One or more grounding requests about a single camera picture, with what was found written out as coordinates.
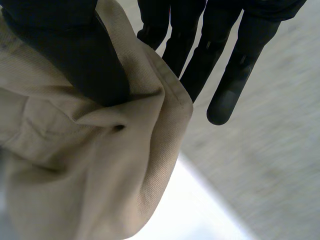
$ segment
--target beige cloth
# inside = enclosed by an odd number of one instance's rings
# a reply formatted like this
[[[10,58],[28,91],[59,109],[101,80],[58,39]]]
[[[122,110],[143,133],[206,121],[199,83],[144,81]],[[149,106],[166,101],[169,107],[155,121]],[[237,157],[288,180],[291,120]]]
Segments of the beige cloth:
[[[131,237],[153,214],[178,157],[193,109],[188,94],[137,40],[117,2],[101,0],[97,11],[132,95],[108,108],[82,97],[0,19],[0,144],[22,240]]]

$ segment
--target concrete floor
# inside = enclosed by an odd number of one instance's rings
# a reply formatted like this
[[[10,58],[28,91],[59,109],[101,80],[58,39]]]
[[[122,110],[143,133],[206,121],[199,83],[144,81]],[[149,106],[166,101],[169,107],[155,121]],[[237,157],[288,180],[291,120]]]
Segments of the concrete floor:
[[[137,32],[142,23],[136,0],[119,2]],[[263,240],[320,239],[319,12],[320,1],[308,0],[294,19],[281,24],[230,121],[214,126],[206,110],[237,39],[238,22],[194,104],[182,147]],[[194,47],[199,37],[198,32]],[[158,53],[164,49],[165,42]]]

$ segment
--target beige fabric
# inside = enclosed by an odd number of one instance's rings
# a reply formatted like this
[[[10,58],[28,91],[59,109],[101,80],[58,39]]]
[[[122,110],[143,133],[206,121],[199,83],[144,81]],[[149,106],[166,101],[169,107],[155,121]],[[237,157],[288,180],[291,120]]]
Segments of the beige fabric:
[[[22,240],[131,237],[153,214],[178,157],[192,114],[188,94],[136,39],[117,2],[99,2],[97,11],[132,95],[109,108],[82,97],[0,20],[0,144]]]

